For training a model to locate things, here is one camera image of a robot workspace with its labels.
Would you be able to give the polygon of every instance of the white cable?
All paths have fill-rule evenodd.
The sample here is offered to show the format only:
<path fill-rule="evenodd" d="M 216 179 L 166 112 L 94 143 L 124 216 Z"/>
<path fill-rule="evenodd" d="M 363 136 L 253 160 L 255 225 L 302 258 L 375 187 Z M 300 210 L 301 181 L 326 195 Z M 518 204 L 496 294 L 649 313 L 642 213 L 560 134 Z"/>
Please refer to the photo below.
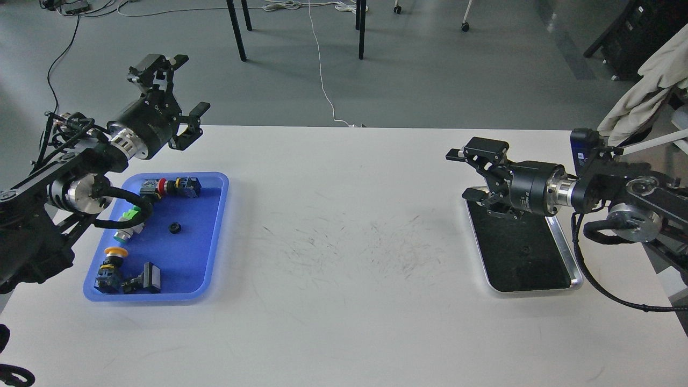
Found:
<path fill-rule="evenodd" d="M 338 120 L 337 117 L 334 115 L 334 104 L 332 101 L 330 101 L 330 98 L 327 96 L 327 92 L 325 91 L 325 81 L 323 80 L 323 59 L 320 55 L 320 43 L 318 43 L 318 36 L 315 35 L 315 25 L 313 24 L 313 17 L 310 15 L 310 0 L 308 0 L 308 18 L 310 19 L 310 27 L 311 30 L 313 30 L 313 37 L 315 38 L 315 45 L 318 47 L 318 66 L 320 67 L 320 87 L 323 89 L 323 94 L 325 95 L 325 99 L 330 103 L 330 106 L 332 106 L 332 120 L 336 123 L 345 123 L 348 127 L 353 127 L 353 125 L 350 125 L 348 122 L 344 120 Z"/>
<path fill-rule="evenodd" d="M 356 13 L 356 1 L 350 0 L 354 5 L 346 4 L 344 1 L 325 1 L 321 3 L 311 3 L 308 0 L 307 3 L 302 3 L 300 1 L 294 0 L 265 0 L 269 4 L 263 6 L 266 12 L 274 12 L 278 10 L 298 10 L 299 8 L 311 8 L 311 7 L 322 7 L 322 6 L 334 6 L 335 10 L 339 12 L 352 12 Z"/>
<path fill-rule="evenodd" d="M 280 0 L 265 0 L 269 4 L 266 4 L 262 7 L 247 7 L 249 10 L 264 10 L 266 12 L 274 12 L 278 10 L 298 10 L 299 8 L 311 8 L 311 7 L 322 7 L 322 6 L 334 6 L 334 9 L 338 10 L 339 12 L 352 12 L 356 13 L 356 5 L 355 5 L 355 0 L 350 0 L 354 5 L 351 4 L 346 4 L 343 1 L 326 1 L 323 3 L 310 3 L 310 0 L 308 3 L 302 3 L 300 1 L 293 1 L 293 0 L 286 0 L 286 1 L 280 1 Z M 126 16 L 126 17 L 145 17 L 145 16 L 155 16 L 159 14 L 168 14 L 172 12 L 186 12 L 186 11 L 205 11 L 205 10 L 226 10 L 227 7 L 214 7 L 214 8 L 185 8 L 181 10 L 167 10 L 167 11 L 161 11 L 161 12 L 154 12 L 150 14 L 124 14 L 120 11 L 120 8 L 126 4 L 127 0 L 120 0 L 120 2 L 117 4 L 117 13 Z"/>
<path fill-rule="evenodd" d="M 172 12 L 186 12 L 186 11 L 207 11 L 207 10 L 226 10 L 227 7 L 214 7 L 214 8 L 185 8 L 181 10 L 169 10 L 169 11 L 161 11 L 161 12 L 154 12 L 151 14 L 123 14 L 120 11 L 120 8 L 127 2 L 127 0 L 120 0 L 120 2 L 117 4 L 117 13 L 126 16 L 126 17 L 144 17 L 144 16 L 155 16 L 159 14 L 169 14 Z M 247 7 L 249 10 L 259 10 L 262 9 L 263 7 Z"/>

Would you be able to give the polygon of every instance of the power strip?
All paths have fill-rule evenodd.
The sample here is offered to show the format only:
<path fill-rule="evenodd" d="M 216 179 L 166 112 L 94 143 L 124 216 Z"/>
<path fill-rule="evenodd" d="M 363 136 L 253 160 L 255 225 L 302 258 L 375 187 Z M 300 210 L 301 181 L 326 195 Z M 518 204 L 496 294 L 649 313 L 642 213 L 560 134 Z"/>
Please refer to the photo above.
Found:
<path fill-rule="evenodd" d="M 65 14 L 80 14 L 91 9 L 90 4 L 87 0 L 76 0 L 73 3 L 67 3 L 62 5 L 62 12 Z"/>

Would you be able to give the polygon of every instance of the chair leg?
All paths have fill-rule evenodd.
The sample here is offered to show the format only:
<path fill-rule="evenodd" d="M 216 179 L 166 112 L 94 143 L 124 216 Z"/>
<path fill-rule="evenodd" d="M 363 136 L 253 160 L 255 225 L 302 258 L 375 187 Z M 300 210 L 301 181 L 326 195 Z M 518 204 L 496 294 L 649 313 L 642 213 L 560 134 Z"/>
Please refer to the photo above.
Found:
<path fill-rule="evenodd" d="M 365 4 L 367 0 L 360 0 L 361 2 L 361 31 L 358 36 L 358 58 L 363 59 L 363 48 L 365 47 Z"/>
<path fill-rule="evenodd" d="M 239 31 L 239 22 L 237 20 L 237 11 L 234 9 L 233 0 L 227 0 L 227 9 L 229 10 L 229 18 L 232 19 L 232 29 L 234 29 L 234 38 L 237 39 L 239 58 L 241 58 L 242 62 L 246 62 L 246 51 L 244 51 L 244 41 L 242 41 L 241 39 L 241 31 Z"/>
<path fill-rule="evenodd" d="M 471 5 L 473 4 L 473 0 L 469 0 L 469 6 L 466 7 L 466 13 L 464 14 L 464 20 L 461 22 L 461 31 L 463 32 L 468 32 L 469 29 L 471 29 L 471 25 L 468 22 L 469 18 L 469 12 L 471 11 Z"/>
<path fill-rule="evenodd" d="M 246 29 L 249 31 L 253 31 L 253 27 L 251 26 L 251 16 L 248 14 L 248 4 L 246 4 L 246 0 L 241 0 L 241 8 L 244 10 L 244 21 L 246 22 Z"/>

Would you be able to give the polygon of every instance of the black equipment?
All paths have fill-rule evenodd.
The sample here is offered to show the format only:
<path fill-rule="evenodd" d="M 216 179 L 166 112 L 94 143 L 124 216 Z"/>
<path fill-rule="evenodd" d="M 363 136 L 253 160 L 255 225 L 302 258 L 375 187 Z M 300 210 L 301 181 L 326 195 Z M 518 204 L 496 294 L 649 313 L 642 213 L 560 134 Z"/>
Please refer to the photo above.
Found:
<path fill-rule="evenodd" d="M 80 113 L 46 113 L 41 153 L 32 173 L 12 188 L 0 191 L 0 293 L 20 282 L 43 283 L 72 266 L 72 246 L 90 225 L 126 229 L 144 222 L 153 212 L 148 200 L 111 187 L 107 172 L 122 172 L 133 157 L 148 160 L 165 143 L 184 150 L 203 133 L 200 116 L 210 107 L 201 102 L 188 116 L 172 93 L 174 71 L 188 61 L 149 54 L 129 68 L 127 80 L 141 90 L 107 129 Z M 178 134 L 179 125 L 188 124 Z M 55 150 L 45 155 L 48 143 Z M 96 219 L 112 198 L 122 198 L 141 211 L 130 220 Z M 54 224 L 45 210 L 51 204 L 72 214 Z"/>
<path fill-rule="evenodd" d="M 583 55 L 590 58 L 601 48 L 612 79 L 637 80 L 643 63 L 686 23 L 686 0 L 631 0 Z"/>
<path fill-rule="evenodd" d="M 464 199 L 484 207 L 489 215 L 514 220 L 525 213 L 554 216 L 560 206 L 573 207 L 574 216 L 581 216 L 572 222 L 574 254 L 581 271 L 596 288 L 599 284 L 583 264 L 577 234 L 583 214 L 608 207 L 606 220 L 585 224 L 583 234 L 587 238 L 601 244 L 642 242 L 687 278 L 688 256 L 674 253 L 657 239 L 662 235 L 688 242 L 688 189 L 680 186 L 680 179 L 653 171 L 647 163 L 616 161 L 615 156 L 623 150 L 606 147 L 599 134 L 590 129 L 571 133 L 577 177 L 567 174 L 562 165 L 539 161 L 514 163 L 506 157 L 508 148 L 504 141 L 474 137 L 463 148 L 449 151 L 447 160 L 467 163 L 487 183 L 486 191 L 466 189 Z M 611 230 L 616 235 L 605 235 L 602 230 Z"/>

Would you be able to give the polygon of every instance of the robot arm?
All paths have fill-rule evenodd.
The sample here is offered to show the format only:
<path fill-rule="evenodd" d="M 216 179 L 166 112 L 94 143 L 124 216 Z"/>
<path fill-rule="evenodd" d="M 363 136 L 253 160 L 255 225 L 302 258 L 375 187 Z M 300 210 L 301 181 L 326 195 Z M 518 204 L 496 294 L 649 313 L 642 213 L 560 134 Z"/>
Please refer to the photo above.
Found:
<path fill-rule="evenodd" d="M 466 163 L 483 176 L 487 188 L 468 188 L 462 197 L 485 207 L 489 215 L 508 219 L 518 219 L 526 212 L 554 216 L 562 206 L 573 207 L 577 262 L 590 283 L 606 296 L 644 311 L 688 310 L 633 304 L 614 297 L 592 278 L 578 246 L 582 216 L 608 207 L 605 220 L 584 225 L 588 239 L 601 244 L 642 242 L 688 278 L 688 257 L 672 252 L 658 239 L 663 236 L 688 244 L 688 189 L 680 186 L 680 179 L 651 170 L 650 164 L 615 161 L 622 149 L 605 147 L 592 130 L 574 130 L 571 148 L 578 176 L 567 174 L 562 165 L 514 163 L 506 157 L 508 143 L 487 138 L 472 138 L 463 148 L 451 149 L 446 159 Z M 601 232 L 604 230 L 616 235 L 606 235 Z"/>
<path fill-rule="evenodd" d="M 201 102 L 183 116 L 172 94 L 174 71 L 188 59 L 150 54 L 131 67 L 127 79 L 142 93 L 107 129 L 79 113 L 47 114 L 45 143 L 33 172 L 0 191 L 0 293 L 20 282 L 42 283 L 71 267 L 72 246 L 88 226 L 127 228 L 153 213 L 148 200 L 112 187 L 105 174 L 124 171 L 133 157 L 152 158 L 165 143 L 184 150 L 202 135 L 200 116 L 210 105 Z M 181 123 L 189 126 L 178 135 Z M 65 142 L 44 157 L 50 132 Z M 127 200 L 142 211 L 128 221 L 97 219 L 112 198 Z M 72 214 L 54 224 L 45 204 Z"/>

